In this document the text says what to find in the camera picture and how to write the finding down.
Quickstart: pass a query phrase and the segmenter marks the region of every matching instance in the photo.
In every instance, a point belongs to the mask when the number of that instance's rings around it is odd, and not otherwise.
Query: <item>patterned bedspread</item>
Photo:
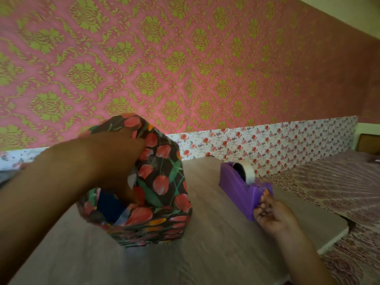
[[[380,164],[372,158],[347,151],[266,177],[356,222],[322,257],[339,284],[380,284]]]

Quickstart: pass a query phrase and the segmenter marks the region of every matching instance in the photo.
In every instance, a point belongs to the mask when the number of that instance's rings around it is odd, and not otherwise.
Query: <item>wooden table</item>
[[[126,250],[72,207],[11,284],[282,284],[288,273],[276,244],[218,186],[220,163],[183,162],[193,216],[181,240]],[[348,232],[338,215],[280,188],[274,194],[293,209],[319,253]]]

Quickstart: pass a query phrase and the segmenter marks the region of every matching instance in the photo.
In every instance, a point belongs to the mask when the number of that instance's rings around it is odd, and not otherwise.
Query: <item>purple tape dispenser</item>
[[[259,205],[264,191],[268,189],[273,195],[272,184],[255,178],[254,169],[243,160],[221,163],[219,186],[251,221],[255,220],[253,210]]]

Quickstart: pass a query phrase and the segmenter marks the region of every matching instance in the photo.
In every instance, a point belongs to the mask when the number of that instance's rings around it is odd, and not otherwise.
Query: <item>gift box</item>
[[[125,206],[108,191],[94,188],[77,202],[80,215],[124,247],[181,238],[190,221],[192,206],[178,144],[145,119],[130,113],[112,117],[90,128],[88,134],[123,127],[133,129],[133,138],[145,139],[145,149],[130,176],[136,176],[131,186],[136,204]]]

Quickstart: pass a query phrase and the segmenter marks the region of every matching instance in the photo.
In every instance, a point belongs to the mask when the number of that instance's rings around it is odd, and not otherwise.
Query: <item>tape roll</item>
[[[255,182],[255,169],[247,161],[240,160],[233,163],[232,167],[239,173],[240,177],[247,185]]]

